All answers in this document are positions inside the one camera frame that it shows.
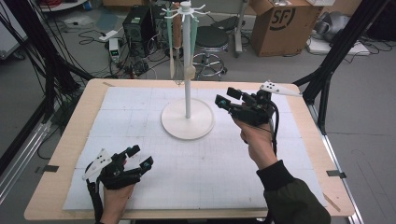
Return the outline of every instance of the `round white base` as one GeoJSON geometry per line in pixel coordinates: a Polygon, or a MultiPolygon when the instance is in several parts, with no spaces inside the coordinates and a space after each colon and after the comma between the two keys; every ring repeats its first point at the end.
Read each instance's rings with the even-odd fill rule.
{"type": "Polygon", "coordinates": [[[192,140],[205,136],[215,125],[212,109],[205,102],[191,99],[191,117],[186,118],[186,102],[170,103],[162,114],[163,127],[176,138],[192,140]]]}

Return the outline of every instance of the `human hand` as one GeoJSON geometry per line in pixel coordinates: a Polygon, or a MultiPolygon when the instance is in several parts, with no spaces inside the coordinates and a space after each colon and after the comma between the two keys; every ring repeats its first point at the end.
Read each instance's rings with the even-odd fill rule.
{"type": "Polygon", "coordinates": [[[241,128],[241,138],[248,144],[248,154],[260,170],[277,162],[268,123],[254,127],[239,119],[233,119],[233,122],[241,128]]]}
{"type": "Polygon", "coordinates": [[[105,224],[119,223],[133,192],[134,184],[121,189],[106,189],[104,187],[105,208],[100,221],[105,224]]]}

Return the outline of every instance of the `white box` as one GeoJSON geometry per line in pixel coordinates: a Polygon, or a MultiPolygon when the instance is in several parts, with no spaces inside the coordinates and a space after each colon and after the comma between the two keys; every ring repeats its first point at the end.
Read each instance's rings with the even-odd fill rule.
{"type": "Polygon", "coordinates": [[[335,2],[335,0],[306,0],[309,2],[312,6],[316,7],[328,7],[332,6],[335,2]]]}

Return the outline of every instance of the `white pole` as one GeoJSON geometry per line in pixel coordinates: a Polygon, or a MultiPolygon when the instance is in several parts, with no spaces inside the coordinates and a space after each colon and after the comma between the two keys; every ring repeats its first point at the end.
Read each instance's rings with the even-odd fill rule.
{"type": "MultiPolygon", "coordinates": [[[[183,11],[190,11],[188,4],[181,4],[183,11]]],[[[183,21],[183,54],[184,54],[184,74],[186,73],[187,67],[190,66],[191,56],[191,15],[185,15],[183,21]]],[[[191,117],[191,80],[184,80],[184,91],[186,98],[186,119],[191,117]]]]}

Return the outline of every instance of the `wooden table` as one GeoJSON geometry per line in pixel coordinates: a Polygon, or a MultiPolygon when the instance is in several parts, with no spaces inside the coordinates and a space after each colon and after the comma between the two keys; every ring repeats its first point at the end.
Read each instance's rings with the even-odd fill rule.
{"type": "MultiPolygon", "coordinates": [[[[261,83],[193,81],[192,88],[224,89],[234,87],[240,90],[258,90],[261,83]]],[[[292,84],[286,87],[298,90],[292,84]]],[[[64,201],[69,190],[74,169],[81,150],[84,148],[96,115],[104,100],[108,87],[182,88],[168,80],[91,80],[76,110],[70,119],[49,165],[59,166],[56,173],[43,174],[24,216],[28,220],[93,219],[93,211],[65,211],[64,201]]],[[[336,170],[315,122],[303,98],[288,96],[290,110],[295,118],[307,153],[314,166],[318,182],[328,202],[326,207],[332,217],[350,217],[355,211],[347,191],[338,176],[328,176],[326,171],[336,170]]],[[[132,210],[124,218],[233,218],[265,217],[266,211],[258,209],[216,209],[216,210],[132,210]]]]}

